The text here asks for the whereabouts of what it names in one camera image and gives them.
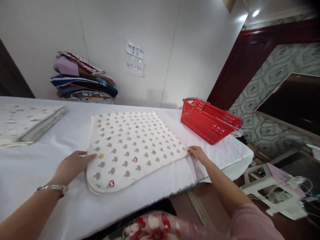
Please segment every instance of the television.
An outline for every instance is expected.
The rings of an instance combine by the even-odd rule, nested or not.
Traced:
[[[320,140],[320,76],[291,73],[255,110]]]

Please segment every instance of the ceiling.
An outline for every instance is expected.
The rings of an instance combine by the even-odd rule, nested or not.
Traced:
[[[277,20],[313,12],[306,0],[243,0],[249,15],[244,25]],[[256,17],[252,14],[259,10]]]

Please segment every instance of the paper note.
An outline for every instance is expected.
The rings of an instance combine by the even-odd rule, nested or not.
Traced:
[[[125,68],[128,74],[145,78],[145,64],[141,59],[128,55]]]
[[[127,41],[127,53],[143,59],[143,50],[138,45],[134,45],[129,39]]]

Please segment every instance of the basket handle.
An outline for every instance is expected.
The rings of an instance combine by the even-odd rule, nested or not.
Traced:
[[[215,117],[216,119],[218,119],[219,121],[221,121],[221,122],[224,122],[225,124],[227,124],[227,125],[229,125],[229,126],[231,126],[231,127],[233,127],[233,128],[235,128],[235,129],[237,129],[237,130],[239,130],[240,128],[237,128],[237,127],[235,127],[235,126],[232,126],[231,124],[229,124],[229,123],[226,123],[225,121],[223,121],[223,120],[221,120],[221,119],[219,119],[219,118],[217,118],[217,117]]]
[[[201,98],[193,98],[193,97],[190,97],[190,98],[184,98],[184,99],[182,99],[184,102],[186,102],[186,103],[189,103],[187,100],[189,100],[189,99],[200,99],[200,100],[202,100],[202,101],[204,101],[204,102],[206,102],[206,103],[209,103],[209,102],[207,102],[207,101],[205,101],[205,100],[203,100],[203,99],[201,99]]]
[[[184,102],[186,102],[186,103],[189,103],[187,100],[189,100],[189,99],[200,99],[200,100],[202,100],[202,101],[204,101],[204,102],[206,102],[206,103],[209,103],[209,102],[207,102],[207,101],[205,101],[205,100],[203,100],[203,99],[201,99],[201,98],[194,98],[194,97],[190,97],[190,98],[184,98],[184,99],[182,99]],[[231,127],[233,127],[233,128],[235,128],[235,129],[237,129],[237,130],[239,130],[240,128],[237,128],[237,127],[235,127],[235,126],[232,126],[231,124],[229,124],[229,123],[226,123],[225,121],[223,121],[223,120],[221,120],[221,119],[219,119],[219,118],[217,118],[217,117],[215,117],[216,119],[218,119],[219,121],[221,121],[221,122],[223,122],[223,123],[225,123],[225,124],[227,124],[227,125],[229,125],[229,126],[231,126]]]

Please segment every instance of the silver bracelet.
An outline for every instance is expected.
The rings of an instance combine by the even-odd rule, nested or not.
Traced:
[[[60,198],[64,197],[64,193],[66,193],[68,191],[68,187],[67,186],[63,186],[63,185],[57,185],[57,184],[53,184],[53,185],[46,185],[43,187],[38,187],[37,191],[41,190],[41,189],[53,189],[53,190],[58,190],[61,192],[60,194]]]

